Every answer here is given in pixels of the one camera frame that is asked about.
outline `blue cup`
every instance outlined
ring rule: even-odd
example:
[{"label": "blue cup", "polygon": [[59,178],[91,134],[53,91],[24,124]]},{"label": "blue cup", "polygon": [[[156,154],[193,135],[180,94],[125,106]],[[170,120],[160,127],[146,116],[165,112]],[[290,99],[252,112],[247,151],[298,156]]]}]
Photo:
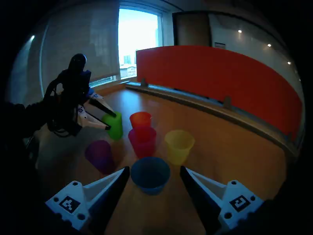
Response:
[{"label": "blue cup", "polygon": [[169,166],[158,157],[144,157],[132,166],[130,176],[133,182],[146,194],[157,195],[168,182]]}]

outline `wooden table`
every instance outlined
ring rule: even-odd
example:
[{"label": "wooden table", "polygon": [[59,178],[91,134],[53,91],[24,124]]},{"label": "wooden table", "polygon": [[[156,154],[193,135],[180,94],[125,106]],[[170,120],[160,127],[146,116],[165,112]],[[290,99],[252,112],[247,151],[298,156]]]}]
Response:
[{"label": "wooden table", "polygon": [[[111,143],[117,170],[131,167],[137,158],[128,140],[129,116],[138,111],[147,111],[153,116],[152,126],[157,131],[155,157],[166,160],[165,134],[183,129],[196,140],[184,163],[187,168],[224,184],[237,179],[264,200],[273,198],[285,180],[283,150],[242,127],[190,107],[123,88],[109,93],[105,99],[114,110],[122,113],[124,135],[121,140],[114,142],[107,133],[94,128],[83,128],[77,137],[66,139],[56,137],[45,128],[39,133],[38,171],[46,199],[72,180],[85,185],[104,177],[84,156],[85,148],[97,139]],[[129,179],[105,234],[205,234],[179,176],[180,168],[169,165],[171,177],[159,195],[143,194]]]}]

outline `orange wall panel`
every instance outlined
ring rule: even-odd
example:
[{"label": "orange wall panel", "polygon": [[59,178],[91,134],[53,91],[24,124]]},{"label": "orange wall panel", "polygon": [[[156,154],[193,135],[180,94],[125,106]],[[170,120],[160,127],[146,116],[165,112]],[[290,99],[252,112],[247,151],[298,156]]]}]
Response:
[{"label": "orange wall panel", "polygon": [[277,72],[250,57],[204,46],[170,46],[137,51],[137,77],[241,108],[295,139],[301,100]]}]

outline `window blind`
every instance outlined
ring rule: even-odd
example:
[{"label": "window blind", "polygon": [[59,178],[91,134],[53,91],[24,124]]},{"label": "window blind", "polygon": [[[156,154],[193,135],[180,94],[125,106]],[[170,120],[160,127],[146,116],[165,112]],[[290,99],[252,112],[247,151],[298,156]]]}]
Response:
[{"label": "window blind", "polygon": [[118,0],[70,6],[52,15],[41,58],[44,91],[77,53],[87,58],[90,81],[119,74],[118,18]]}]

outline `window sill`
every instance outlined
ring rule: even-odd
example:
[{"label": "window sill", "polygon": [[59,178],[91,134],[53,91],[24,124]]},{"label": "window sill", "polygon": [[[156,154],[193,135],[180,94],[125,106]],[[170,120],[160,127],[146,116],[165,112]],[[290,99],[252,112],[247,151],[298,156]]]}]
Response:
[{"label": "window sill", "polygon": [[97,91],[97,90],[102,90],[102,89],[105,89],[105,88],[108,88],[108,87],[112,87],[112,86],[116,86],[116,85],[119,85],[119,84],[123,84],[123,83],[127,83],[127,82],[130,82],[130,81],[137,81],[137,77],[135,76],[132,76],[132,77],[126,77],[126,78],[123,78],[121,80],[117,80],[117,81],[110,81],[110,82],[107,82],[105,84],[101,84],[101,85],[98,85],[96,87],[93,87],[93,90],[94,91]]}]

